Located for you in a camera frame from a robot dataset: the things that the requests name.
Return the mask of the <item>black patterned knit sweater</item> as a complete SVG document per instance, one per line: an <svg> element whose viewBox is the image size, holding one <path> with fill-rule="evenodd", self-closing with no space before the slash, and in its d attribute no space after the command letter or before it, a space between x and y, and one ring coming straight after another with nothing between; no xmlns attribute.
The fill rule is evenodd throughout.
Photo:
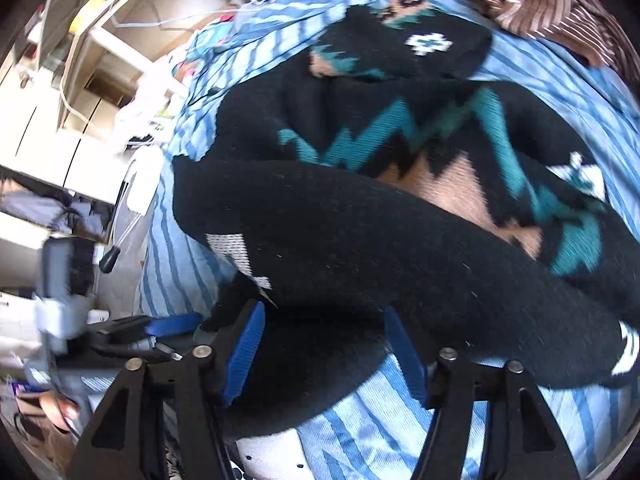
<svg viewBox="0 0 640 480"><path fill-rule="evenodd" d="M383 311L539 385L639 374L639 245L594 195L574 129L525 88L477 81L488 29L421 0L353 6L317 42L233 86L204 156L177 156L174 216L256 292L266 326L233 437L303 424L390 353Z"/></svg>

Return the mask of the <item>blue striped bed sheet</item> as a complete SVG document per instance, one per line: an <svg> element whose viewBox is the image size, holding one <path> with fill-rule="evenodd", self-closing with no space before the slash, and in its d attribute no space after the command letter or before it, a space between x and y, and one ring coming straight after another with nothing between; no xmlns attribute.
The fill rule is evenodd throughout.
<svg viewBox="0 0 640 480"><path fill-rule="evenodd" d="M585 479L639 409L639 104L471 0L274 0L202 54L156 193L143 312L265 306L220 414L256 479L407 479L435 354L522 362Z"/></svg>

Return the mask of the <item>white round stool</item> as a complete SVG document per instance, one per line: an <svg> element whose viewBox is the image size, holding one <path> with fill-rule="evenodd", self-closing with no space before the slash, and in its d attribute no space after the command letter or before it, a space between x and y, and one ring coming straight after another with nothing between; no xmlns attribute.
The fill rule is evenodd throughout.
<svg viewBox="0 0 640 480"><path fill-rule="evenodd" d="M146 215L160 182L164 163L165 155L158 145L142 146L134 152L127 172L129 191L126 205L130 211Z"/></svg>

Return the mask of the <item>white shelf unit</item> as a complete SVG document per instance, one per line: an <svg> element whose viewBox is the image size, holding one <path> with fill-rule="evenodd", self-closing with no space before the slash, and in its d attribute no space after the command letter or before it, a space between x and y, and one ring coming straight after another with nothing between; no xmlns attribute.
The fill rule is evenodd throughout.
<svg viewBox="0 0 640 480"><path fill-rule="evenodd" d="M186 98L177 54L240 0L44 0L1 70L1 166L114 203Z"/></svg>

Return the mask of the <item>brown striped garment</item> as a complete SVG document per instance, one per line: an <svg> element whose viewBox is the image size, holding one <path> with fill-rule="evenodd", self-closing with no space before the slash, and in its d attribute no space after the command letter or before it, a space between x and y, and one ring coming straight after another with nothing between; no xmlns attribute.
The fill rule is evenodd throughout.
<svg viewBox="0 0 640 480"><path fill-rule="evenodd" d="M501 28L525 39L567 48L592 67L611 67L639 80L639 53L601 0L483 0Z"/></svg>

